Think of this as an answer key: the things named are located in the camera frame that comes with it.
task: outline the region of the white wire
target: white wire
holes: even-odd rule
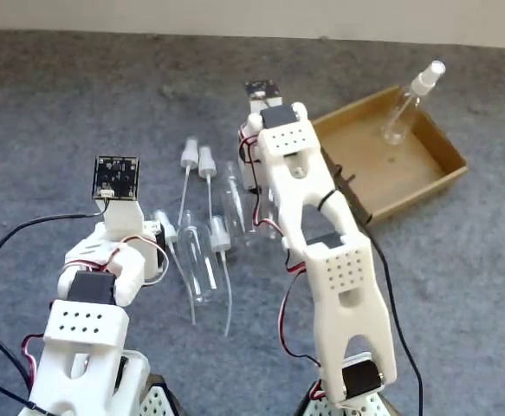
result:
[[[191,319],[192,319],[192,325],[197,324],[197,318],[196,314],[194,311],[194,298],[192,297],[192,290],[190,284],[187,282],[185,273],[183,272],[183,268],[181,267],[181,263],[179,262],[177,258],[177,254],[175,254],[175,249],[173,248],[173,243],[169,243],[169,251],[172,254],[173,261],[175,262],[175,265],[177,266],[177,269],[179,270],[179,273],[181,274],[181,278],[183,279],[183,283],[185,284],[186,291],[189,294],[189,303],[191,304]]]
[[[211,209],[211,177],[210,175],[206,176],[206,182],[208,183],[208,212],[210,214],[210,224],[212,219],[214,218]]]
[[[136,234],[134,236],[129,236],[129,237],[123,238],[120,241],[120,243],[125,243],[125,242],[127,242],[129,240],[133,240],[135,238],[137,238],[137,239],[139,239],[141,241],[144,241],[145,243],[148,243],[148,244],[154,246],[156,248],[156,250],[158,250],[160,253],[162,253],[162,256],[164,257],[165,263],[164,263],[164,269],[163,269],[161,275],[159,275],[157,278],[155,278],[154,280],[151,280],[151,281],[146,281],[145,280],[145,282],[143,283],[143,286],[153,286],[154,284],[161,282],[162,279],[167,274],[167,270],[169,269],[169,257],[167,256],[167,253],[165,252],[165,250],[162,249],[156,243],[154,243],[152,240],[149,240],[148,238],[144,238],[144,237],[136,235]]]
[[[183,209],[185,208],[185,198],[186,198],[186,186],[189,183],[189,173],[191,172],[191,165],[187,165],[185,168],[185,183],[183,184],[183,196],[181,197],[181,206],[179,207],[179,218],[177,220],[177,226],[181,226],[181,219],[183,219]]]
[[[227,258],[225,257],[225,251],[219,253],[221,255],[221,261],[223,263],[223,272],[225,273],[225,282],[227,283],[227,297],[229,298],[229,305],[227,306],[227,322],[225,323],[224,335],[229,335],[229,328],[231,325],[231,317],[233,315],[233,291],[231,289],[231,280],[229,279],[229,271],[227,270]]]

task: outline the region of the black cable tie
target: black cable tie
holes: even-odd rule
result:
[[[326,201],[331,198],[331,195],[333,195],[334,193],[336,193],[337,190],[336,189],[333,189],[332,191],[329,191],[327,193],[327,195],[325,197],[323,197],[320,201],[320,203],[318,204],[318,211],[321,211],[321,208],[323,208],[323,205],[326,203]]]

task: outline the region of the black cable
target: black cable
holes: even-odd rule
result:
[[[108,206],[109,206],[109,200],[106,200],[106,202],[104,204],[104,209],[101,212],[96,212],[94,214],[51,215],[48,217],[36,218],[36,219],[30,220],[26,223],[22,223],[22,224],[18,225],[16,228],[14,228],[12,231],[10,231],[5,237],[3,237],[0,240],[0,249],[2,249],[3,245],[6,244],[6,242],[10,238],[12,238],[14,235],[16,235],[20,230],[30,227],[31,225],[47,223],[47,222],[56,221],[59,219],[78,219],[78,218],[99,217],[107,210]],[[27,372],[27,369],[25,368],[25,366],[19,361],[19,359],[16,357],[16,355],[9,348],[7,348],[4,345],[4,343],[1,340],[0,340],[0,351],[2,351],[2,353],[8,358],[8,360],[10,360],[11,363],[16,367],[19,374],[23,377],[23,381],[25,382],[25,386],[27,387],[27,390],[30,392],[30,377],[29,377],[29,373]]]
[[[12,393],[10,390],[7,388],[3,388],[0,386],[0,393],[8,396],[10,399],[15,400],[18,403],[21,403],[23,406],[27,407],[30,410],[34,410],[36,412],[39,412],[41,414],[44,414],[46,416],[55,416],[53,413],[47,412],[46,410],[42,409],[41,407],[37,406],[35,403],[32,401],[26,400],[23,397],[19,397],[17,394]]]
[[[410,365],[412,369],[414,370],[414,373],[416,374],[416,378],[418,379],[418,415],[423,416],[424,415],[424,382],[422,380],[422,374],[418,370],[418,366],[416,365],[416,361],[414,360],[413,355],[411,354],[410,349],[408,348],[408,344],[406,343],[406,339],[404,334],[402,333],[402,328],[400,327],[400,321],[398,320],[398,312],[397,312],[397,305],[394,301],[394,293],[392,292],[392,280],[391,280],[391,272],[389,271],[389,264],[387,263],[387,260],[385,258],[385,254],[383,253],[383,250],[381,250],[381,246],[373,236],[372,232],[369,231],[367,226],[362,224],[360,221],[358,221],[357,218],[356,222],[359,224],[360,228],[366,233],[367,237],[371,240],[373,244],[373,248],[375,251],[377,251],[377,254],[379,258],[381,259],[381,263],[383,264],[383,270],[385,272],[385,280],[387,283],[387,288],[389,290],[389,303],[391,304],[391,312],[392,312],[392,318],[394,320],[394,324],[397,327],[397,333],[398,333],[398,338],[400,339],[400,343],[402,344],[402,348],[406,352],[406,356],[408,357],[408,361],[410,362]]]
[[[332,189],[331,191],[329,191],[325,197],[323,197],[320,201],[320,203],[318,204],[318,211],[321,212],[321,208],[323,208],[323,205],[327,202],[328,199],[331,198],[331,195],[333,195],[334,193],[336,193],[337,190],[336,189]]]

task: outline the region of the cardboard tray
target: cardboard tray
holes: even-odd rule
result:
[[[405,141],[388,145],[381,126],[398,98],[392,87],[314,121],[335,184],[357,219],[377,222],[450,186],[468,171],[430,116],[418,110]]]

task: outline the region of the white robotic arm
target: white robotic arm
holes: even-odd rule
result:
[[[323,389],[337,407],[360,405],[397,378],[391,324],[375,279],[370,240],[359,232],[345,197],[334,188],[303,104],[253,111],[243,131],[257,136],[255,166],[275,194],[283,246],[306,264]],[[332,222],[339,246],[307,244],[301,229],[304,205],[317,206]],[[348,358],[343,367],[346,347],[356,335],[368,340],[375,367],[359,356]],[[375,372],[379,382],[359,386],[360,369],[364,376]]]
[[[157,400],[165,395],[163,388],[147,390],[150,397],[141,403],[148,359],[123,349],[129,317],[122,307],[167,267],[155,245],[162,226],[145,221],[136,200],[97,204],[104,222],[65,256],[29,399],[62,416],[152,415],[158,409],[171,416],[169,400]],[[87,274],[81,278],[78,272]],[[37,414],[28,408],[19,413]]]

